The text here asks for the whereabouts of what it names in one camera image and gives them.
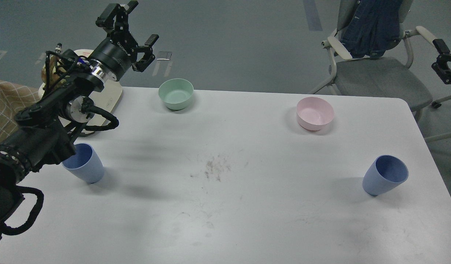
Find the gray floor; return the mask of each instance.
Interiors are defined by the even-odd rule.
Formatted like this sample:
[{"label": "gray floor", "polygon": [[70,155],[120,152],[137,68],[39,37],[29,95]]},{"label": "gray floor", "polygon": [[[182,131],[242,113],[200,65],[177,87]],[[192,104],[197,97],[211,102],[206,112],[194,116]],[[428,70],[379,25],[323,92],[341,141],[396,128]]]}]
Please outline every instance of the gray floor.
[{"label": "gray floor", "polygon": [[[7,51],[0,60],[0,79],[39,87],[45,50],[58,42],[63,50],[94,49],[105,37],[95,20],[111,2],[0,1],[0,50]],[[305,94],[328,75],[320,43],[336,27],[336,2],[141,1],[130,15],[130,31],[140,44],[159,34],[154,52],[172,52],[172,60],[158,62],[158,70],[154,62],[144,73],[128,71],[121,83],[158,87],[181,77],[195,89]],[[451,0],[415,0],[404,28],[416,25],[444,39],[451,50]],[[451,85],[444,85],[430,68],[436,50],[419,36],[412,44],[412,71],[435,98],[450,95]],[[406,60],[403,44],[387,55]],[[450,116],[451,100],[437,110],[426,109],[419,122],[422,134],[451,132]],[[451,139],[428,147],[451,194]]]}]

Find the denim jacket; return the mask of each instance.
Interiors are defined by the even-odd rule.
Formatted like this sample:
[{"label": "denim jacket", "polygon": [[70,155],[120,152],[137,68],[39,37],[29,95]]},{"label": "denim jacket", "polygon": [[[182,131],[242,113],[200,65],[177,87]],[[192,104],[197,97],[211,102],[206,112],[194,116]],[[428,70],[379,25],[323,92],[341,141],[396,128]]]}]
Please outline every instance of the denim jacket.
[{"label": "denim jacket", "polygon": [[341,43],[353,58],[381,57],[399,41],[398,9],[403,0],[361,0]]}]

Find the plastic cup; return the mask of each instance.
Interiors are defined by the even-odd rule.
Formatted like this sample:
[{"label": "plastic cup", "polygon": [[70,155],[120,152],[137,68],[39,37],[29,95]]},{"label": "plastic cup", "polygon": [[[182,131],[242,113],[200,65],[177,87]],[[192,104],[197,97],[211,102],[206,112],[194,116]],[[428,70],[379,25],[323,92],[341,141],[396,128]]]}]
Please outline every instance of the plastic cup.
[{"label": "plastic cup", "polygon": [[396,157],[382,155],[367,170],[363,179],[364,190],[373,196],[386,193],[408,179],[406,165]]},{"label": "plastic cup", "polygon": [[182,110],[193,101],[193,85],[185,79],[171,79],[159,87],[159,97],[172,110]]},{"label": "plastic cup", "polygon": [[85,182],[100,181],[105,170],[95,150],[86,143],[77,144],[75,147],[76,154],[63,161],[63,167]]}]

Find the chair armrest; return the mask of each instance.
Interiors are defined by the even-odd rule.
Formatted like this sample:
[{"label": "chair armrest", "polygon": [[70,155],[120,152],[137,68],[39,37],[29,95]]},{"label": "chair armrest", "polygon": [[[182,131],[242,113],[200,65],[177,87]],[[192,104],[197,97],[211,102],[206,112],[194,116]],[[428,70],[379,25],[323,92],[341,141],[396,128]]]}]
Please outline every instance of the chair armrest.
[{"label": "chair armrest", "polygon": [[328,44],[335,50],[336,53],[343,60],[351,60],[353,56],[349,53],[349,51],[343,46],[343,44],[336,37],[328,37]]},{"label": "chair armrest", "polygon": [[409,37],[416,35],[421,35],[427,42],[429,42],[434,47],[434,43],[432,43],[432,41],[437,39],[437,37],[435,37],[435,35],[433,35],[425,27],[417,26],[415,27],[415,30],[411,30],[409,33]]}]

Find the checkered cloth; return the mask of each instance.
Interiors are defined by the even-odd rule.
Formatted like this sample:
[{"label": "checkered cloth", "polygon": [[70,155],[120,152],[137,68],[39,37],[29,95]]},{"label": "checkered cloth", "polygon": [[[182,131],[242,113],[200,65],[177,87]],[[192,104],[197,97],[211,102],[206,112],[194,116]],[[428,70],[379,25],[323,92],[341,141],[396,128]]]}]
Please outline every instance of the checkered cloth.
[{"label": "checkered cloth", "polygon": [[17,130],[14,115],[38,100],[38,89],[0,80],[0,142]]}]

